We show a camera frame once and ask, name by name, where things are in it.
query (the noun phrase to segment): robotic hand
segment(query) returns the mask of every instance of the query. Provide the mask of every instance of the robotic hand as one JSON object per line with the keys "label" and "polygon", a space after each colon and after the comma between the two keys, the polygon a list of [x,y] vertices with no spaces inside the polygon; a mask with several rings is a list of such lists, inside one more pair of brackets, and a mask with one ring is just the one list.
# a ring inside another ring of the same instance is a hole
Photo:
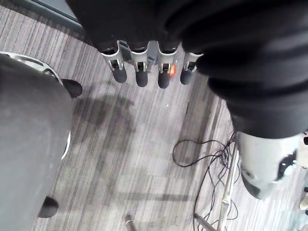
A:
{"label": "robotic hand", "polygon": [[301,0],[66,0],[116,81],[147,83],[147,46],[159,44],[158,85],[166,88],[177,47],[186,51],[181,82],[198,69],[227,102],[237,131],[247,190],[264,198],[296,162],[308,127],[308,2]]}

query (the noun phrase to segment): gray fabric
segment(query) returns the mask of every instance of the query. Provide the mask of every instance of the gray fabric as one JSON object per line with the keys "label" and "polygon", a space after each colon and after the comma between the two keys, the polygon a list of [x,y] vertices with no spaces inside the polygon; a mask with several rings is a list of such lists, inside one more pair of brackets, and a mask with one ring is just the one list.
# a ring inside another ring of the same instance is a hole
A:
{"label": "gray fabric", "polygon": [[0,224],[29,231],[61,162],[71,99],[54,78],[0,55]]}

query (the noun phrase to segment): orange light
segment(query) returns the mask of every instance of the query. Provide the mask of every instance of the orange light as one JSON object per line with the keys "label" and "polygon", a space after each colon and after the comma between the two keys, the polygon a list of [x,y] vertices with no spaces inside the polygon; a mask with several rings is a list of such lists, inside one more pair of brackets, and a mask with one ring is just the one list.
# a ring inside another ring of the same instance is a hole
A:
{"label": "orange light", "polygon": [[177,72],[177,66],[175,66],[175,64],[173,64],[171,66],[171,70],[170,70],[170,77],[173,77]]}

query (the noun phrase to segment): black shoe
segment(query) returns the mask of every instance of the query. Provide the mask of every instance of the black shoe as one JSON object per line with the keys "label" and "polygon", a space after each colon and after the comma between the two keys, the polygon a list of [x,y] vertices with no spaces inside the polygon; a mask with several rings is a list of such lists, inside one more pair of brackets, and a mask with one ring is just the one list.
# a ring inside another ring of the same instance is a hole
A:
{"label": "black shoe", "polygon": [[82,94],[82,86],[75,80],[61,79],[65,89],[71,95],[72,98],[76,98]]}
{"label": "black shoe", "polygon": [[59,208],[59,204],[56,200],[52,199],[51,197],[45,198],[45,201],[40,209],[38,214],[39,218],[51,218],[53,217]]}

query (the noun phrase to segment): gray carpet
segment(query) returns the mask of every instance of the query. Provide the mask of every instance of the gray carpet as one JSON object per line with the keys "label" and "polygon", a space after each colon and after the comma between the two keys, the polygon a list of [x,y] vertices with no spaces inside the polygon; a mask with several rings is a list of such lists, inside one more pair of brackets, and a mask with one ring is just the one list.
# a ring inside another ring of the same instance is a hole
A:
{"label": "gray carpet", "polygon": [[[128,64],[128,81],[118,84],[103,57],[78,38],[63,26],[0,0],[0,50],[40,59],[84,88],[74,101],[72,144],[50,192],[59,211],[50,219],[38,219],[33,230],[124,231],[126,214],[135,218],[140,231],[192,230],[193,203],[208,162],[183,169],[172,162],[171,152],[179,139],[225,142],[232,134],[225,103],[210,92],[204,76],[184,86],[178,71],[166,90],[159,89],[157,66],[143,89]],[[182,57],[180,50],[178,70]],[[181,144],[177,157],[188,163],[218,148]],[[213,174],[220,169],[217,162]],[[228,231],[299,230],[308,223],[298,211],[304,176],[305,170],[298,168],[265,201],[250,196],[240,179],[232,197],[239,216],[228,220]],[[222,192],[219,185],[210,221],[218,219]],[[211,193],[206,178],[199,214],[209,210]],[[235,215],[233,206],[229,217]]]}

